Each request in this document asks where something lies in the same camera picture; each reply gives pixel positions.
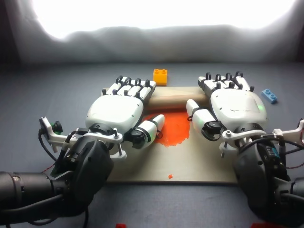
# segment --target yellow building block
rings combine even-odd
[[[168,70],[155,69],[153,71],[153,81],[156,82],[157,86],[167,85]]]

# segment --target orange play dough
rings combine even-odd
[[[156,113],[148,115],[144,119],[150,119],[158,114],[165,116],[165,125],[161,130],[162,138],[156,138],[156,143],[166,147],[176,146],[189,138],[190,122],[187,120],[187,112]]]

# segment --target white backdrop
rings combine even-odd
[[[292,61],[304,24],[303,0],[74,2],[6,0],[23,63]]]

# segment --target gray wall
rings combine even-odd
[[[304,1],[297,0],[287,14],[261,29],[227,25],[149,30],[114,27],[76,32],[62,41],[43,30],[30,3],[6,1],[23,63],[293,61],[304,24]],[[227,12],[227,17],[232,13],[237,12]]]

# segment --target gray tabletop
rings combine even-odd
[[[85,126],[85,116],[101,89],[119,75],[152,79],[153,69],[168,69],[168,86],[197,86],[199,76],[244,73],[255,92],[269,88],[277,104],[262,98],[268,115],[266,130],[296,128],[304,118],[302,91],[304,64],[107,64],[0,68],[0,169],[40,172],[52,160],[38,141],[38,119],[59,120],[64,134]],[[287,157],[287,165],[302,163],[301,152]],[[304,167],[288,171],[303,176]],[[250,227],[261,222],[247,207],[246,197],[235,186],[109,184],[89,207],[91,228]],[[84,215],[57,219],[46,227],[82,227]],[[31,227],[16,224],[12,227]]]

